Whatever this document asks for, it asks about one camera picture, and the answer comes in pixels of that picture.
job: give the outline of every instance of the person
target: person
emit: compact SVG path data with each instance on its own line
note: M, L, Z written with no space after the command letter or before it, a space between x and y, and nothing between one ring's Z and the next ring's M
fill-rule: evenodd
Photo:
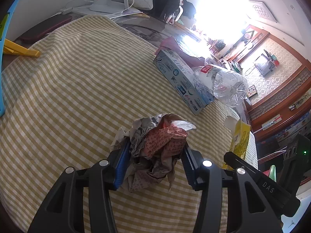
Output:
M194 15L197 13L194 5L191 2L188 2L187 0L182 0L183 1L183 16L188 17L189 19L194 18Z
M179 0L153 0L153 8L147 13L161 21L165 21L179 8Z

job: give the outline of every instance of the desk fan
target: desk fan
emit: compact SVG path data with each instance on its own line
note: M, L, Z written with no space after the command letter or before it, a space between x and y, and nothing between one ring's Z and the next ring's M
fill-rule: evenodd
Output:
M129 9L129 6L128 0L124 0L124 3L114 2L112 0L94 0L89 9L105 13L122 13L124 10Z

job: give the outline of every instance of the yellow snack bag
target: yellow snack bag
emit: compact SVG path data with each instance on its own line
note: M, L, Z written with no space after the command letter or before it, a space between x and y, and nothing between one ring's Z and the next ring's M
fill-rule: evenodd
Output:
M224 126L230 129L232 134L230 151L244 160L251 126L242 122L241 118L237 121L231 116L226 117ZM226 163L223 164L222 168L232 170Z

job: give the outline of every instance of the green object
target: green object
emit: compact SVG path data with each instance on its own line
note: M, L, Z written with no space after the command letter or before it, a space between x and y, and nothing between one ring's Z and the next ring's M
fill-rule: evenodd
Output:
M180 23L181 25L184 25L184 23L180 19L178 19L177 22Z
M276 169L275 169L275 165L270 166L269 178L276 182Z
M9 18L9 13L7 13L5 16L4 16L4 18L3 18L3 20L2 20L2 22L1 22L1 24L0 24L0 41L1 41L1 39L2 39L2 36L3 36L3 31L4 31L4 26L5 26L5 23L7 22L7 19Z

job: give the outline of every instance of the crumpled paper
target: crumpled paper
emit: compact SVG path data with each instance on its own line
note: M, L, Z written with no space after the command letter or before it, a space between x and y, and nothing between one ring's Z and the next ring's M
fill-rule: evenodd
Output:
M136 119L127 132L120 128L111 149L119 149L126 137L131 141L130 165L122 187L133 192L158 184L167 176L171 188L174 166L191 129L196 127L176 114Z

